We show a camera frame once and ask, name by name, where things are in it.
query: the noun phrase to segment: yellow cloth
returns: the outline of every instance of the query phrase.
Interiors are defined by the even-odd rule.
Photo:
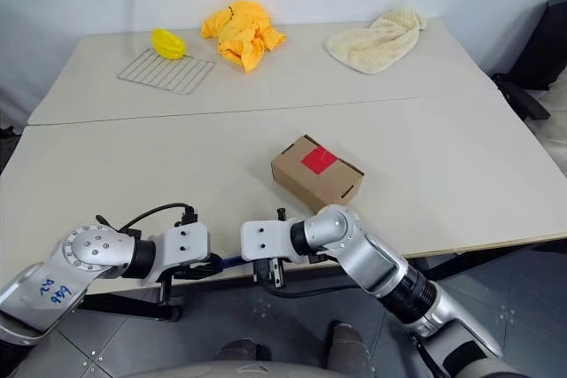
[[[201,36],[218,37],[219,53],[247,73],[258,66],[265,49],[273,50],[286,39],[272,27],[262,5],[249,0],[236,1],[207,18]]]

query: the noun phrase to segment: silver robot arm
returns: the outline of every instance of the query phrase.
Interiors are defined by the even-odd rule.
[[[95,279],[122,276],[152,285],[172,267],[206,259],[209,247],[208,229],[200,222],[148,240],[99,224],[75,229],[44,263],[26,268],[0,290],[0,377],[82,301]]]
[[[241,239],[246,260],[288,258],[303,263],[310,254],[329,253],[362,289],[401,321],[435,376],[514,372],[499,361],[501,347],[485,327],[366,229],[356,213],[341,205],[324,207],[304,221],[246,222]],[[467,374],[457,375],[458,371]]]

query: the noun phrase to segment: metal cooling rack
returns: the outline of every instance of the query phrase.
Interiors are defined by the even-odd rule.
[[[165,59],[154,49],[148,49],[124,68],[118,78],[189,95],[213,67],[212,61],[187,56]]]

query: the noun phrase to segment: table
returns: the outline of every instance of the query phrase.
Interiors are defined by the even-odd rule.
[[[366,173],[351,206],[404,255],[567,236],[567,180],[496,89],[488,95],[27,127],[0,176],[0,285],[95,214],[123,224],[169,202],[196,206],[212,250],[236,255],[244,221],[277,207],[310,214],[270,171],[304,133]],[[141,229],[176,220],[164,212]],[[137,285],[97,280],[89,293]]]
[[[375,75],[358,73],[332,58],[322,44],[330,35],[368,23],[278,26],[286,43],[267,52],[258,69],[223,59],[216,40],[197,30],[178,32],[189,54],[216,62],[189,95],[178,95],[116,76],[150,47],[148,33],[83,38],[30,125],[131,119],[211,112],[259,111],[416,97],[486,96],[493,83],[450,35],[441,18],[429,19],[415,48]]]

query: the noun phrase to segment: white towel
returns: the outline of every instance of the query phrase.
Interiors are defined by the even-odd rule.
[[[375,74],[392,65],[416,45],[427,21],[412,9],[390,11],[369,28],[353,28],[333,35],[325,49],[361,73]]]

